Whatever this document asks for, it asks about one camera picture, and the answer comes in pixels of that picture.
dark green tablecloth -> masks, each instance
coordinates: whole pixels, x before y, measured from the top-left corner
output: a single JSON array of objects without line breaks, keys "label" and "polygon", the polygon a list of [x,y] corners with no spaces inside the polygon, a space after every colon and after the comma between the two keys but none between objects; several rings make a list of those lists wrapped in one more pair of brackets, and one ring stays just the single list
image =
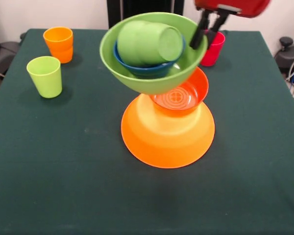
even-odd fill
[{"label": "dark green tablecloth", "polygon": [[0,87],[0,235],[294,235],[294,101],[259,32],[228,32],[204,69],[216,123],[180,169],[134,158],[120,122],[137,96],[105,68],[105,31],[75,30],[64,90],[43,99],[26,72],[49,55],[30,30]]}]

bowl base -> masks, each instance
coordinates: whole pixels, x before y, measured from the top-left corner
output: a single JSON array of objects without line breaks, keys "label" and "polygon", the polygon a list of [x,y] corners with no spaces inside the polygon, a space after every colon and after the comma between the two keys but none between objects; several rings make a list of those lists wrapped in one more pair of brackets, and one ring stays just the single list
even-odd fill
[{"label": "bowl base", "polygon": [[128,150],[140,161],[159,168],[178,168],[206,153],[215,123],[203,102],[189,114],[171,116],[148,95],[140,94],[124,112],[121,133]]}]

red robot arm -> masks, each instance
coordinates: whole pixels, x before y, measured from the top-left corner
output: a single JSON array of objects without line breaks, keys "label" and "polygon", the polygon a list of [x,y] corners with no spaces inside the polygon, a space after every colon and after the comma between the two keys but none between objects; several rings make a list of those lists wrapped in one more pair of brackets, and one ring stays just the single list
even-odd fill
[{"label": "red robot arm", "polygon": [[[190,47],[197,49],[204,34],[207,35],[209,47],[230,14],[253,18],[262,13],[269,2],[270,0],[195,0],[197,10],[203,9],[203,11]],[[213,12],[218,14],[218,18],[213,27],[206,32],[209,25],[209,15]]]}]

blue bowl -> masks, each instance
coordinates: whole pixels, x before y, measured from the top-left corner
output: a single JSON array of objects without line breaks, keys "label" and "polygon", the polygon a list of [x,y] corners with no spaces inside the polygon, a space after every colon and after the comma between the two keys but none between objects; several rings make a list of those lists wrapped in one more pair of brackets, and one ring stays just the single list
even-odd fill
[{"label": "blue bowl", "polygon": [[151,67],[133,67],[130,65],[125,64],[119,53],[118,53],[118,42],[115,42],[114,47],[113,47],[113,54],[114,57],[117,59],[117,61],[123,65],[127,70],[129,70],[133,75],[135,75],[137,78],[143,78],[143,79],[152,79],[152,78],[159,78],[159,77],[165,77],[168,73],[170,68],[175,64],[175,62],[178,61],[178,59],[181,57],[181,55],[183,54],[183,51],[185,49],[185,39],[183,37],[183,49],[181,54],[179,55],[179,57],[174,60],[174,61],[170,61],[170,62],[166,62],[163,64],[159,64],[159,65],[155,65],[155,66],[151,66]]}]

green cup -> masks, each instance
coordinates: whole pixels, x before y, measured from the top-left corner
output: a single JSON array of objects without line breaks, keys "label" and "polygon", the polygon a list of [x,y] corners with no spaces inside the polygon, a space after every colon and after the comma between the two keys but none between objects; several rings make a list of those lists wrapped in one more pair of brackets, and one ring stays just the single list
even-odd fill
[{"label": "green cup", "polygon": [[175,27],[148,22],[140,29],[135,48],[143,63],[162,64],[179,57],[183,50],[183,39]]},{"label": "green cup", "polygon": [[27,64],[27,71],[38,93],[44,98],[54,98],[62,92],[61,63],[52,56],[41,56]]},{"label": "green cup", "polygon": [[123,26],[118,35],[118,53],[124,63],[128,65],[143,65],[144,62],[138,56],[136,48],[137,34],[147,24],[147,21],[131,21]]},{"label": "green cup", "polygon": [[118,52],[126,64],[144,67],[173,61],[183,50],[175,27],[147,21],[128,22],[118,35]]}]

